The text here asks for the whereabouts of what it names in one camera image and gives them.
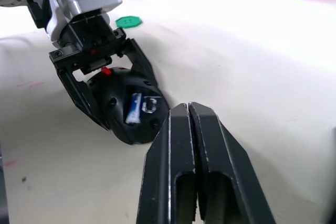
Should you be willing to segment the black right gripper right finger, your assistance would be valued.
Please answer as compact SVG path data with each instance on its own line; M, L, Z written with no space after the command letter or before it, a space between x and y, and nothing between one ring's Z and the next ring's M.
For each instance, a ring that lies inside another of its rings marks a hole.
M204 223L275 223L245 149L211 108L188 104Z

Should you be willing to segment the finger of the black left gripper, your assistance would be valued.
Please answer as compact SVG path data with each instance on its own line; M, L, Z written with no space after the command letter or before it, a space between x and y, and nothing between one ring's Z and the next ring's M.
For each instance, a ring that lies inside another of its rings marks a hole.
M57 69L56 71L75 106L103 129L110 130L107 120L88 85L84 81L77 81L66 68Z
M132 63L131 70L123 81L129 90L159 90L159 85L149 59L135 39L126 39L122 53Z

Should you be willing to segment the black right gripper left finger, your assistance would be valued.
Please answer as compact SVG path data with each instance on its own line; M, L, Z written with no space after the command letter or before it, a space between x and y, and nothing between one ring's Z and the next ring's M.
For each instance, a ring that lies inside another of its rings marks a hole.
M144 163L137 223L192 223L196 164L187 105L172 108Z

